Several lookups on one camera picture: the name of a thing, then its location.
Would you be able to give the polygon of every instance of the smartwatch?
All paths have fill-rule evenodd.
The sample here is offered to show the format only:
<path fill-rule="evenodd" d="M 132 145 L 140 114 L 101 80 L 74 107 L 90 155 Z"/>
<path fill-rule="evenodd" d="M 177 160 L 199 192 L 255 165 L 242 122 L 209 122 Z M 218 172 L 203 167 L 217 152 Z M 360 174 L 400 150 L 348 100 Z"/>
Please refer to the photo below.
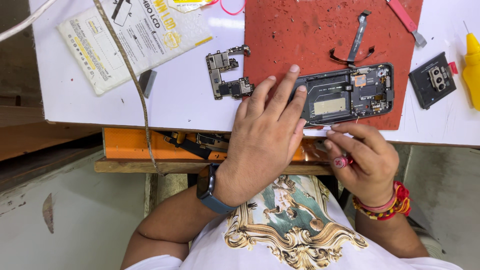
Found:
<path fill-rule="evenodd" d="M 215 172 L 219 166 L 220 164 L 210 163 L 200 171 L 197 179 L 197 198 L 213 212 L 228 214 L 237 209 L 238 206 L 228 206 L 212 195 L 215 189 Z"/>

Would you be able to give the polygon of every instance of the watch face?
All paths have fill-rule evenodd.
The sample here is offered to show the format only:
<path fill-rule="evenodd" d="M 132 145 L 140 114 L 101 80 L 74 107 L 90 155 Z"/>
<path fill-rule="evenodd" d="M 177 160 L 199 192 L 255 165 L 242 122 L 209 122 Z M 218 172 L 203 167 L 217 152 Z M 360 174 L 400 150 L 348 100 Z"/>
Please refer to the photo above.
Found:
<path fill-rule="evenodd" d="M 206 166 L 198 173 L 197 180 L 197 198 L 205 198 L 210 188 L 210 166 Z"/>

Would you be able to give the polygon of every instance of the metal spudger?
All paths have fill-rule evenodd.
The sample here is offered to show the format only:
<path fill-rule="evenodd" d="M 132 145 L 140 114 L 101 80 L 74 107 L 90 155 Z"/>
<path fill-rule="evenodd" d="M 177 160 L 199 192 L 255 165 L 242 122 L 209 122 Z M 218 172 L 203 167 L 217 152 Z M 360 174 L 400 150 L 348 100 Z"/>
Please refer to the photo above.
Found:
<path fill-rule="evenodd" d="M 417 47 L 425 47 L 427 45 L 427 40 L 417 31 L 418 26 L 410 18 L 409 14 L 405 11 L 402 4 L 398 0 L 386 0 L 388 5 L 393 9 L 395 14 L 400 18 L 403 25 L 407 28 L 409 32 L 415 37 L 415 44 Z"/>

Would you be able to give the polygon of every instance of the orange sticker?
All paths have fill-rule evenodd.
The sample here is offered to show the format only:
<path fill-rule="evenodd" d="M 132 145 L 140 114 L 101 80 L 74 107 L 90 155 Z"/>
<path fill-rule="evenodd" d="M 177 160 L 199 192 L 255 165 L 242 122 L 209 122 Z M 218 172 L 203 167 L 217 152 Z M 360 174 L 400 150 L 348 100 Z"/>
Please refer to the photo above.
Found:
<path fill-rule="evenodd" d="M 355 76 L 355 86 L 366 86 L 367 75 Z"/>

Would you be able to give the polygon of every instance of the yellow bottle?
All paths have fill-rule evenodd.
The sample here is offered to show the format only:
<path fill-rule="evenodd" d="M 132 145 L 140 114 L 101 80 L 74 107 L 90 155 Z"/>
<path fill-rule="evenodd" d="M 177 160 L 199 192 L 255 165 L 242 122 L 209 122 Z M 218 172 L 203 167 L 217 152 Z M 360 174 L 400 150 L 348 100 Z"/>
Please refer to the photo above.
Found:
<path fill-rule="evenodd" d="M 480 43 L 475 36 L 467 35 L 467 67 L 463 71 L 463 78 L 467 82 L 475 109 L 480 110 Z"/>

